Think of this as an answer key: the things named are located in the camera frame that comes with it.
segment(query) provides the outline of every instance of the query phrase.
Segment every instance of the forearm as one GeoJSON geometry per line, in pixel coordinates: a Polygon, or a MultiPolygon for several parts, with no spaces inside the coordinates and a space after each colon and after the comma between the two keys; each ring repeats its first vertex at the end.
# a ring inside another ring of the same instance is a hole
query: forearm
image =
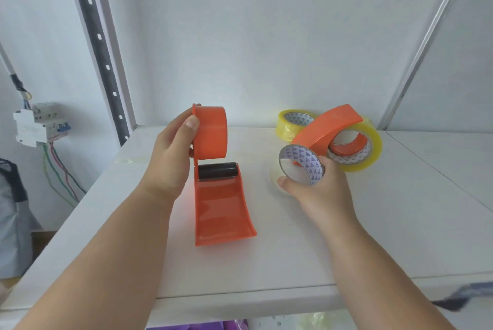
{"type": "Polygon", "coordinates": [[[172,205],[134,190],[18,329],[145,328],[160,281],[172,205]]]}
{"type": "Polygon", "coordinates": [[[327,242],[337,286],[360,330],[454,329],[360,224],[327,242]]]}

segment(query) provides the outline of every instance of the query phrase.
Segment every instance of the red wire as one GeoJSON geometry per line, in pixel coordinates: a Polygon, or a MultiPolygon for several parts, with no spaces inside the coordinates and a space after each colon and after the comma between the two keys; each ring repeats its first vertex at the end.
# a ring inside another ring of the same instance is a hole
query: red wire
{"type": "Polygon", "coordinates": [[[72,191],[73,193],[73,196],[75,196],[75,198],[77,199],[77,201],[79,201],[79,198],[77,197],[77,194],[75,193],[75,191],[72,189],[72,186],[70,186],[70,183],[69,183],[69,173],[68,171],[65,169],[65,167],[62,165],[62,163],[60,163],[57,159],[57,156],[55,155],[55,152],[53,151],[53,142],[50,143],[50,151],[51,151],[51,155],[53,156],[53,159],[55,160],[55,162],[58,164],[58,166],[62,169],[62,171],[65,172],[65,182],[67,183],[67,186],[69,187],[69,189],[72,191]]]}

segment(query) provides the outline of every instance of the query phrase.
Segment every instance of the fingernail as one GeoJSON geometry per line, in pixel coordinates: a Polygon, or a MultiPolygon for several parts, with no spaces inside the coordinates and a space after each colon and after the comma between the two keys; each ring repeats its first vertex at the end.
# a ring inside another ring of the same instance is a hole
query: fingernail
{"type": "Polygon", "coordinates": [[[185,125],[195,130],[199,127],[199,119],[195,115],[189,116],[188,119],[185,120],[185,125]]]}

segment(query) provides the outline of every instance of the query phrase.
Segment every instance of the green wire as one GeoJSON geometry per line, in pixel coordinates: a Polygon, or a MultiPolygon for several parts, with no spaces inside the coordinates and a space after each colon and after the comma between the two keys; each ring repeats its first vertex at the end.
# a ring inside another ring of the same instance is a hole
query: green wire
{"type": "Polygon", "coordinates": [[[57,193],[57,194],[58,194],[58,195],[59,195],[59,196],[60,196],[63,200],[65,200],[67,203],[69,203],[69,204],[70,204],[70,206],[71,206],[72,208],[75,208],[75,206],[74,206],[72,203],[70,203],[70,202],[67,200],[67,198],[65,198],[65,196],[63,196],[62,194],[60,194],[60,193],[58,192],[58,190],[57,190],[57,189],[55,189],[55,187],[54,187],[54,186],[53,186],[53,184],[51,183],[50,176],[48,176],[48,169],[46,168],[46,158],[47,158],[47,157],[48,157],[48,156],[47,156],[47,154],[46,154],[46,150],[45,150],[44,155],[43,155],[43,171],[44,171],[44,175],[45,175],[46,179],[48,180],[48,184],[50,184],[50,187],[53,189],[53,191],[54,191],[54,192],[56,192],[56,193],[57,193]]]}
{"type": "Polygon", "coordinates": [[[50,160],[50,157],[48,156],[48,150],[46,148],[46,144],[43,145],[43,149],[44,149],[44,154],[46,156],[46,159],[48,159],[48,164],[50,164],[51,166],[51,169],[55,172],[55,174],[57,175],[57,178],[58,178],[58,181],[63,185],[63,187],[65,187],[65,190],[67,190],[67,192],[69,193],[69,195],[72,197],[73,200],[75,200],[77,202],[77,199],[75,198],[75,196],[73,196],[72,192],[69,190],[69,188],[63,183],[62,179],[60,178],[60,174],[58,174],[58,171],[55,169],[55,167],[53,166],[51,160],[50,160]]]}
{"type": "Polygon", "coordinates": [[[67,174],[69,175],[70,178],[72,178],[73,182],[77,185],[77,187],[84,193],[84,194],[87,194],[86,193],[86,190],[84,190],[81,185],[78,184],[78,182],[75,180],[75,178],[70,174],[70,172],[67,170],[67,168],[65,168],[65,165],[62,163],[62,161],[60,160],[60,158],[58,157],[58,153],[57,153],[57,150],[55,147],[53,147],[53,152],[55,153],[55,156],[57,157],[58,159],[58,162],[63,166],[63,168],[65,169],[65,171],[67,171],[67,174]]]}

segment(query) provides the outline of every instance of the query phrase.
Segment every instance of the person's left arm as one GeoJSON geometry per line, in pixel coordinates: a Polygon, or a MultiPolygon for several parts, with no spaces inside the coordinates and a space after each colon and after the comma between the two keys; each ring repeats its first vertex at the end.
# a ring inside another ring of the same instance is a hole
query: person's left arm
{"type": "Polygon", "coordinates": [[[199,121],[191,109],[159,134],[141,182],[15,328],[143,329],[156,297],[175,199],[199,121]]]}

